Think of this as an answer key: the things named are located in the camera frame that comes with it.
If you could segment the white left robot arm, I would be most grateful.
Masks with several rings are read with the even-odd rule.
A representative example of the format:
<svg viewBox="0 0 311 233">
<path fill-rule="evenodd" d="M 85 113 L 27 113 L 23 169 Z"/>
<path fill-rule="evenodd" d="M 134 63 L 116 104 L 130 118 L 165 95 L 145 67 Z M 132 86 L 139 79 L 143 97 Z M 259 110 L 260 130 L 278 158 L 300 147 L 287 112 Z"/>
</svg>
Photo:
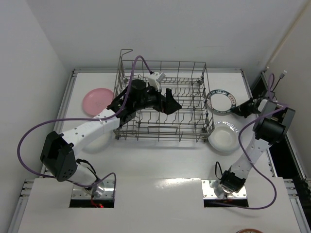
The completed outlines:
<svg viewBox="0 0 311 233">
<path fill-rule="evenodd" d="M 172 90 L 165 95 L 143 80 L 133 80 L 98 115 L 85 123 L 62 133 L 55 131 L 46 137 L 40 160 L 59 181 L 69 181 L 91 189 L 99 181 L 92 167 L 83 166 L 80 151 L 102 135 L 131 121 L 136 112 L 146 108 L 170 115 L 182 106 L 174 99 Z"/>
</svg>

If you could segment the white plate with green rim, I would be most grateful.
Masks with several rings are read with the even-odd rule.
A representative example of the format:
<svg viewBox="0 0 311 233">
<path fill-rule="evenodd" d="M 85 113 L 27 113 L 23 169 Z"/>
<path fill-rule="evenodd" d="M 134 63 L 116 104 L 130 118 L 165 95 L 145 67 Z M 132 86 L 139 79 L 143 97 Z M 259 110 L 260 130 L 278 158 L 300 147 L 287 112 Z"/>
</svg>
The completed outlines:
<svg viewBox="0 0 311 233">
<path fill-rule="evenodd" d="M 235 97 L 223 89 L 214 89 L 206 96 L 206 107 L 215 114 L 228 115 L 237 106 Z"/>
</svg>

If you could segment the white plate under left arm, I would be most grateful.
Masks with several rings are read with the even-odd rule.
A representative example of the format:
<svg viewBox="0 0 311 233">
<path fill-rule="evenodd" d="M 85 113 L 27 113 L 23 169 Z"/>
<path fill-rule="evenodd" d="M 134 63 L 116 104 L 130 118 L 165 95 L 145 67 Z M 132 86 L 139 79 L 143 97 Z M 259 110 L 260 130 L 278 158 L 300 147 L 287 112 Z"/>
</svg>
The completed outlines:
<svg viewBox="0 0 311 233">
<path fill-rule="evenodd" d="M 102 136 L 92 141 L 87 146 L 85 146 L 83 148 L 83 152 L 89 153 L 89 154 L 99 153 L 110 145 L 111 138 L 112 138 L 112 132 L 103 134 Z"/>
</svg>

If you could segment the white deep plate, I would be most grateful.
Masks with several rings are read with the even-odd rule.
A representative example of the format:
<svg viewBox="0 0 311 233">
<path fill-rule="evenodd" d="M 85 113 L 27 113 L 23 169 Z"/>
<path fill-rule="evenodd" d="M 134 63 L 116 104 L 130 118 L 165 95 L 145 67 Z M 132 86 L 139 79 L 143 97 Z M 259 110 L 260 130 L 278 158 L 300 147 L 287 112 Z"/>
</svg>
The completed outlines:
<svg viewBox="0 0 311 233">
<path fill-rule="evenodd" d="M 228 126 L 216 126 L 208 141 L 219 152 L 232 153 L 239 148 L 239 133 Z"/>
</svg>

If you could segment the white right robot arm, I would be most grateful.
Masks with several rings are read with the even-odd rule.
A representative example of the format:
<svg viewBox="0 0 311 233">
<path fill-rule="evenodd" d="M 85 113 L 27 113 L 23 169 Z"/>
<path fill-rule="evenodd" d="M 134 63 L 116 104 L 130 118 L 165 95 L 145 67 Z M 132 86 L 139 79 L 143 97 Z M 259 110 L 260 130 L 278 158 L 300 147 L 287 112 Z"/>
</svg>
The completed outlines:
<svg viewBox="0 0 311 233">
<path fill-rule="evenodd" d="M 228 194 L 239 192 L 261 155 L 285 137 L 295 110 L 261 97 L 249 99 L 233 108 L 232 113 L 244 118 L 256 114 L 258 118 L 253 123 L 253 136 L 247 148 L 243 149 L 243 155 L 224 171 L 219 181 L 218 187 Z"/>
</svg>

